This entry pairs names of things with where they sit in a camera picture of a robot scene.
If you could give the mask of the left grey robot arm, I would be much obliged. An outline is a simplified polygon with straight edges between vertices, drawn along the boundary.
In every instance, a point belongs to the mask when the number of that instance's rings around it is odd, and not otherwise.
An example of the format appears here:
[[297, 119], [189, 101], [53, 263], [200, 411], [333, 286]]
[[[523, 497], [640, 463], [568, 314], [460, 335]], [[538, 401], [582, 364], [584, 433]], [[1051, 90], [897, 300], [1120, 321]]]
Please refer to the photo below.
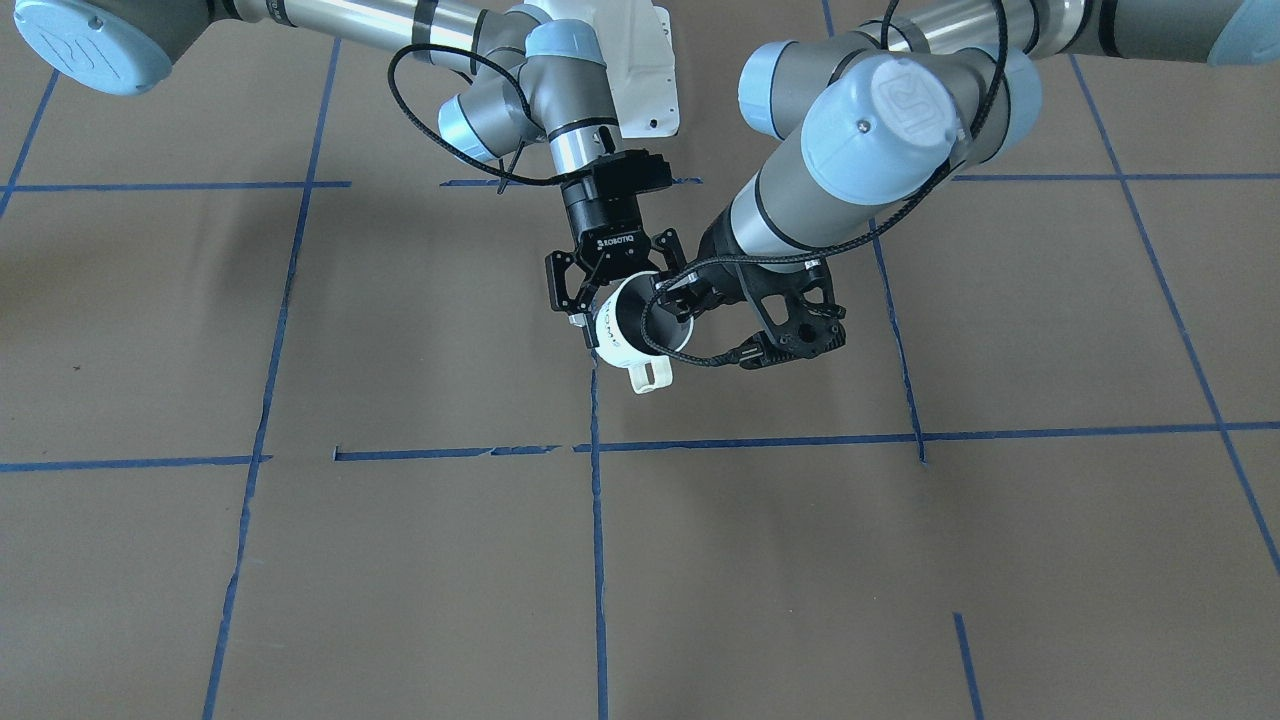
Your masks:
[[1263, 65], [1277, 59], [1275, 1], [940, 1], [888, 6], [846, 35], [759, 47], [739, 106], [780, 146], [703, 236], [698, 258], [653, 283], [646, 314], [685, 322], [782, 300], [824, 329], [844, 316], [828, 258], [882, 211], [916, 206], [956, 170], [1020, 143], [1036, 124], [1039, 59]]

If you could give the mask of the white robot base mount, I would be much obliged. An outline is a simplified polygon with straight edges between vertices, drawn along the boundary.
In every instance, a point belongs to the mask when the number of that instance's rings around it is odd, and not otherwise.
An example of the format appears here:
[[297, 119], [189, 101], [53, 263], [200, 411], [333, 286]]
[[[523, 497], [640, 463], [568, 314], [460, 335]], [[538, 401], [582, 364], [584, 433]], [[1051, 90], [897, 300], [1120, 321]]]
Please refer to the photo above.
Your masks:
[[675, 137], [681, 110], [667, 8], [653, 1], [595, 1], [590, 23], [602, 45], [623, 137]]

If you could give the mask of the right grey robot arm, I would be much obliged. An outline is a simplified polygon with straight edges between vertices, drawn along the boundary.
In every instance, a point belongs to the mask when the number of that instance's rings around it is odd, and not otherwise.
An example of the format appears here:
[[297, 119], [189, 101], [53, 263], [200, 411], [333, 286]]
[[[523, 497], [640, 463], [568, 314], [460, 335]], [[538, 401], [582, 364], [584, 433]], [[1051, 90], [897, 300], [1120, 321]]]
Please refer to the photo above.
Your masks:
[[547, 256], [550, 307], [584, 325], [600, 290], [675, 266], [639, 199], [672, 186], [636, 147], [680, 127], [669, 13], [654, 1], [17, 1], [17, 33], [86, 88], [155, 88], [219, 26], [321, 35], [385, 63], [399, 110], [448, 156], [507, 184], [556, 187], [570, 246]]

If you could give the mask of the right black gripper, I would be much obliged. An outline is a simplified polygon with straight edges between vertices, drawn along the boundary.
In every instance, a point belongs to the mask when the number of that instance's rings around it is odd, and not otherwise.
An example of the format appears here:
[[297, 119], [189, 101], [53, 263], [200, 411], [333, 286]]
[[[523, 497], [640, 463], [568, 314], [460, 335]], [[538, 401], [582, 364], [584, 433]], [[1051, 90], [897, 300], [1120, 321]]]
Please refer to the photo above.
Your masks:
[[[561, 186], [573, 254], [552, 251], [545, 258], [549, 302], [570, 324], [588, 327], [596, 296], [596, 281], [623, 281], [640, 272], [655, 272], [653, 286], [676, 281], [689, 261], [675, 228], [650, 237], [643, 227], [637, 202], [641, 193], [671, 187], [669, 163], [660, 154], [623, 150], [585, 165]], [[650, 252], [660, 256], [657, 266]], [[567, 274], [584, 278], [570, 291]]]

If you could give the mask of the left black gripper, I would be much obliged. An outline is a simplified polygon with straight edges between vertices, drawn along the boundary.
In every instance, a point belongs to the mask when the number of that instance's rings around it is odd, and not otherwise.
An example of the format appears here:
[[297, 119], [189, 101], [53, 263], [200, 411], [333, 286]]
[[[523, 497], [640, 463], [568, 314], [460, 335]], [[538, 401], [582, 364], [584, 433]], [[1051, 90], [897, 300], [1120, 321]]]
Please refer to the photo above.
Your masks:
[[[721, 213], [701, 236], [698, 261], [742, 255], [731, 213]], [[716, 307], [746, 302], [755, 320], [763, 322], [760, 291], [765, 275], [758, 264], [710, 263], [695, 272], [684, 269], [655, 273], [650, 307], [654, 323], [686, 323]]]

